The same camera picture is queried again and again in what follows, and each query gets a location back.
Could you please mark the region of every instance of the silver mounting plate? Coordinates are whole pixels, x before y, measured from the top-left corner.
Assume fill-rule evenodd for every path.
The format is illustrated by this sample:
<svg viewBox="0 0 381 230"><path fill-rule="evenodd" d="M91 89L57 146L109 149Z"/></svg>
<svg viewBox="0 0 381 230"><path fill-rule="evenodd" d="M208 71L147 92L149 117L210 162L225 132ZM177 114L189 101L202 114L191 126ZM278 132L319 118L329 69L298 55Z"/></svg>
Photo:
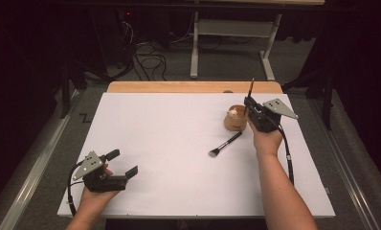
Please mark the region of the silver mounting plate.
<svg viewBox="0 0 381 230"><path fill-rule="evenodd" d="M75 173L74 180L78 180L79 178L87 175L88 173L94 171L98 167L102 166L103 162L101 159L95 154L94 151L89 152L89 154L85 157L82 162L82 165L79 167L77 173Z"/></svg>
<svg viewBox="0 0 381 230"><path fill-rule="evenodd" d="M263 103L265 107L270 109L271 111L278 113L280 115L290 117L293 119L298 119L298 115L296 115L286 104L284 104L280 99L274 99Z"/></svg>

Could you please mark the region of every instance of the gray carpet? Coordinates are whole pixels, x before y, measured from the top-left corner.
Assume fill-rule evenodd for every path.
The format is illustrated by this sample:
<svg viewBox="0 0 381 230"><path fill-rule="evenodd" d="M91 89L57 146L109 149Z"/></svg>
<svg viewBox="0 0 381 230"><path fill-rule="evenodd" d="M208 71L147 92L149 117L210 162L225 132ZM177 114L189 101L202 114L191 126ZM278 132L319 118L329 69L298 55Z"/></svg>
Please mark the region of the gray carpet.
<svg viewBox="0 0 381 230"><path fill-rule="evenodd" d="M215 50L201 50L199 53L199 81L264 81L262 66L258 59L256 47L260 41L247 44L225 44ZM277 41L270 55L276 80L283 84L296 78L304 64L312 42L293 43L291 40ZM209 48L214 43L205 43ZM171 47L169 50L157 48L157 52L167 58L168 69L165 78L169 81L190 81L190 47ZM110 72L117 70L110 67ZM158 69L155 78L160 81L162 70ZM121 81L137 81L134 71L121 78ZM56 215L59 202L63 196L69 170L78 159L90 123L83 123L79 114L86 113L91 120L96 112L101 94L106 91L104 83L89 82L87 90L81 92L79 103L71 111L71 118L64 129L51 161L45 170L36 191L27 206L16 229L63 229L68 218ZM330 191L329 198L336 212L336 218L317 219L320 229L368 229L347 191L347 183L341 175L338 161L333 154L332 146L327 141L324 127L318 121L318 114L313 104L321 101L309 101L301 89L288 92L293 109L299 114L299 123L306 143L312 153L321 179ZM332 134L336 137L340 150L354 175L358 186L368 201L368 205L381 229L381 175L373 165L364 146L358 138L355 128L349 121L344 107L336 93L333 96L331 116ZM26 155L19 169L14 174L7 188L0 197L0 223L24 182L34 160L39 155L40 146L45 145L46 136L51 136L54 123L59 117L55 114L43 130L37 143ZM95 229L104 229L104 219L98 222Z"/></svg>

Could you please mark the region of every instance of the brown cup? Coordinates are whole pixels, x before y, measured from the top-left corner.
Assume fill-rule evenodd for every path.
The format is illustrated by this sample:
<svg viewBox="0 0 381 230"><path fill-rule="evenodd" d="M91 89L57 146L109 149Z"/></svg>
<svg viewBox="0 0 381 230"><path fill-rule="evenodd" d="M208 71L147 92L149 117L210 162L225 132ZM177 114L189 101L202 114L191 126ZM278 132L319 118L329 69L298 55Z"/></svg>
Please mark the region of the brown cup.
<svg viewBox="0 0 381 230"><path fill-rule="evenodd" d="M243 131L247 127L247 114L244 115L244 110L244 105L232 105L224 118L224 127L229 131Z"/></svg>

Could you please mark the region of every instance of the makeup brush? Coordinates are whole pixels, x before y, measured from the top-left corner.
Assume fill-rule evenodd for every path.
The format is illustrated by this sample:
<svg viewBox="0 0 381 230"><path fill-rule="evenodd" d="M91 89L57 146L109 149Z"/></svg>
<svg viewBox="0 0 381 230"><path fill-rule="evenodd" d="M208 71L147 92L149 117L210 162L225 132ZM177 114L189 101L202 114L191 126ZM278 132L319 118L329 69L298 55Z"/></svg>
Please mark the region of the makeup brush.
<svg viewBox="0 0 381 230"><path fill-rule="evenodd" d="M242 131L238 132L234 137L230 138L227 142L223 143L221 146L217 147L216 149L211 150L209 152L209 156L216 157L221 152L221 150L223 150L225 147L230 145L230 143L232 143L235 139L237 139L237 137L241 136L241 134L242 134Z"/></svg>

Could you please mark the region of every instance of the brush handle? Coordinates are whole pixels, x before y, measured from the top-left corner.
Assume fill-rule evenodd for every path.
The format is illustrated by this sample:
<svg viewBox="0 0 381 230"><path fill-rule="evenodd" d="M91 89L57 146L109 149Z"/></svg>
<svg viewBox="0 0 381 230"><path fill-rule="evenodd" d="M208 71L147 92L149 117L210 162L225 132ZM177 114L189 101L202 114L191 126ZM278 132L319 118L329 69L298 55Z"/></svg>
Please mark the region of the brush handle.
<svg viewBox="0 0 381 230"><path fill-rule="evenodd" d="M237 139L237 137L241 136L241 134L242 134L242 131L238 132L235 136L230 138L227 142L223 143L223 145L219 146L217 149L218 150L223 150L223 148L225 148L226 146L230 145L230 143L232 143L235 139Z"/></svg>

